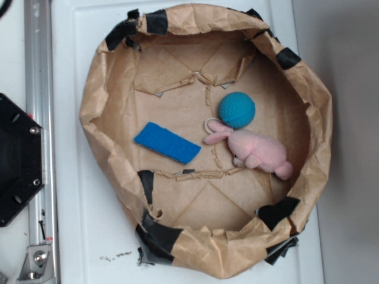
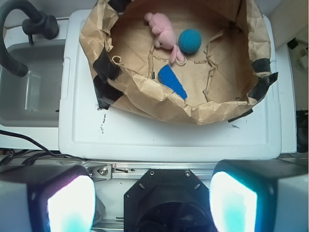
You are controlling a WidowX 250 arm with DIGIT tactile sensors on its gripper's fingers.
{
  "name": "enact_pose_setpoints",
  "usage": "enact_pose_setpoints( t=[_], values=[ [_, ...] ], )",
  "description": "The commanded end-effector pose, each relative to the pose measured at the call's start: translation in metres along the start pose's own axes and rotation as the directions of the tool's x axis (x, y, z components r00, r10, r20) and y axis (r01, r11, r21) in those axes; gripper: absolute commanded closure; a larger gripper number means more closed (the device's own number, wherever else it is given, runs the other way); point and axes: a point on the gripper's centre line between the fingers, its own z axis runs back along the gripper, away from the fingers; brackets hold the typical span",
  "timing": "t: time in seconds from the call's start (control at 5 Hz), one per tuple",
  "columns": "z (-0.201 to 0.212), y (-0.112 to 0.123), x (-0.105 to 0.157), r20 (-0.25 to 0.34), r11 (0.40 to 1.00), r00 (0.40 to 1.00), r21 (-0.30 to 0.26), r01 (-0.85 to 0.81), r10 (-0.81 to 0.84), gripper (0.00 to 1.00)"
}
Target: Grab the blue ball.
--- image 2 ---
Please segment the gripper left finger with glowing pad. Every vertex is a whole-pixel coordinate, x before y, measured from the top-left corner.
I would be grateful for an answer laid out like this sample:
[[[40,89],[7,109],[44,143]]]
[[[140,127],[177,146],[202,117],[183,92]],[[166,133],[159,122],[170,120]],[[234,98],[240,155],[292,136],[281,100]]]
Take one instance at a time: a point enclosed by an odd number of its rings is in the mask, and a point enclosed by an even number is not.
[[[95,184],[81,165],[0,168],[2,232],[89,232],[95,209]]]

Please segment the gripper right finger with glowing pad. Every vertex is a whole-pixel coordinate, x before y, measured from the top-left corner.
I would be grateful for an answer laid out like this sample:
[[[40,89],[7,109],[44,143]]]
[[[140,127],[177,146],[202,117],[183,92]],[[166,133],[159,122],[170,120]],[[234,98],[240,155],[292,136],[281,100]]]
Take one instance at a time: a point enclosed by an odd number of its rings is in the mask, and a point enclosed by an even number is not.
[[[210,208],[220,232],[307,232],[307,159],[224,159],[213,170]]]

